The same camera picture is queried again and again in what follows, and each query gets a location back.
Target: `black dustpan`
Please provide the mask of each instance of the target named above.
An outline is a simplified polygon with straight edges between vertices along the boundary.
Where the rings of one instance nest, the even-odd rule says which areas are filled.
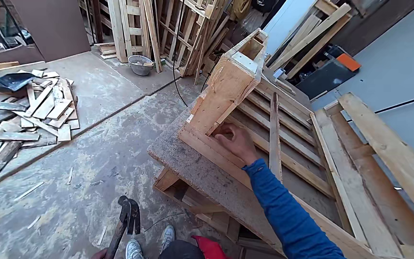
[[[31,73],[12,73],[0,77],[0,92],[15,92],[29,83],[35,76]]]

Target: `metal bucket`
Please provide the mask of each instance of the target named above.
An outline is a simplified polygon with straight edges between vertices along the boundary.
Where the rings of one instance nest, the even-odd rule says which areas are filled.
[[[132,71],[139,76],[147,76],[154,66],[154,64],[152,66],[143,65],[146,62],[152,62],[152,60],[140,55],[130,56],[128,60],[129,66],[132,68]]]

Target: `shoe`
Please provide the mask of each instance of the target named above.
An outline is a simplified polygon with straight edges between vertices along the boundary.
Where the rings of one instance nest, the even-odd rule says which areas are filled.
[[[164,229],[161,239],[162,239],[162,246],[161,246],[161,252],[159,254],[161,254],[162,251],[164,251],[164,249],[166,249],[169,246],[170,242],[175,240],[175,229],[173,228],[172,225],[169,225],[166,227],[166,229]]]
[[[126,259],[144,259],[142,248],[135,239],[130,239],[126,246]]]

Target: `blue long-sleeve shirt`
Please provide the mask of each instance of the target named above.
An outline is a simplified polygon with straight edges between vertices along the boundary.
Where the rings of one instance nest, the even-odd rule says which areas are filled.
[[[263,159],[242,168],[289,259],[341,259],[343,252],[325,235],[274,176]]]

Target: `red fabric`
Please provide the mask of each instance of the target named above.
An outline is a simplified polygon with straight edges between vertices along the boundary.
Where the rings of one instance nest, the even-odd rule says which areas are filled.
[[[198,235],[192,235],[191,237],[196,239],[197,246],[206,259],[229,259],[217,242]]]

